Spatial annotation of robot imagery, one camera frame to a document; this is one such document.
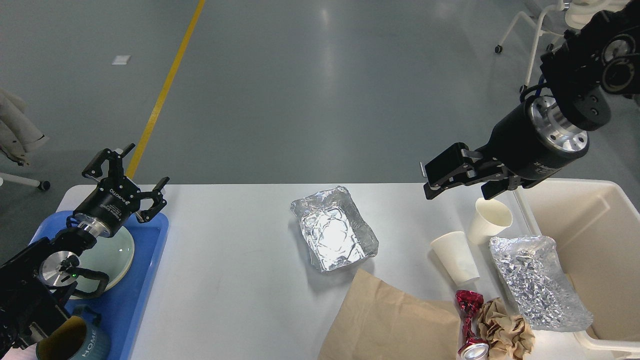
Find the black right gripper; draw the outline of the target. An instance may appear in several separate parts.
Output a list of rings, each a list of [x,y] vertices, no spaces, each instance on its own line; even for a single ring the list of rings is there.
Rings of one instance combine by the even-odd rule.
[[[530,189],[584,157],[589,146],[588,133],[569,123],[553,96],[531,96],[494,126],[485,145],[471,150],[455,142],[421,162],[425,198],[478,183],[486,200]]]

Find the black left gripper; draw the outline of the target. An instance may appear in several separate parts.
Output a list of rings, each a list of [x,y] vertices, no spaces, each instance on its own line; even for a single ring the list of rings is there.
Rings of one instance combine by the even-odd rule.
[[[79,223],[100,223],[100,237],[113,237],[133,213],[138,223],[148,223],[167,205],[163,189],[170,177],[161,178],[151,191],[142,192],[125,175],[123,159],[134,148],[134,143],[122,150],[104,148],[81,172],[83,178],[98,184],[73,211],[72,217]],[[151,200],[151,207],[140,209],[141,202],[147,199]]]

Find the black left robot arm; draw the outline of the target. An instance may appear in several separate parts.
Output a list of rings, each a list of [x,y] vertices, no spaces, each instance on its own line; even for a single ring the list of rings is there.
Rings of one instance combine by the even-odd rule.
[[[126,174],[123,161],[135,148],[96,153],[82,177],[96,187],[53,238],[41,237],[28,244],[1,266],[1,355],[11,349],[27,349],[49,338],[70,318],[66,304],[71,297],[92,300],[102,296],[110,281],[106,272],[85,268],[81,255],[98,240],[111,239],[126,221],[150,223],[167,200],[163,177],[143,191]]]

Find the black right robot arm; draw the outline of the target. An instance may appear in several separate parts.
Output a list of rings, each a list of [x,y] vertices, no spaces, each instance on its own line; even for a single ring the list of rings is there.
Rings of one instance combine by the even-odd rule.
[[[639,2],[597,11],[564,39],[541,56],[544,82],[522,89],[485,145],[456,142],[423,164],[426,199],[477,183],[485,199],[530,189],[587,154],[588,133],[611,120],[605,94],[639,93]]]

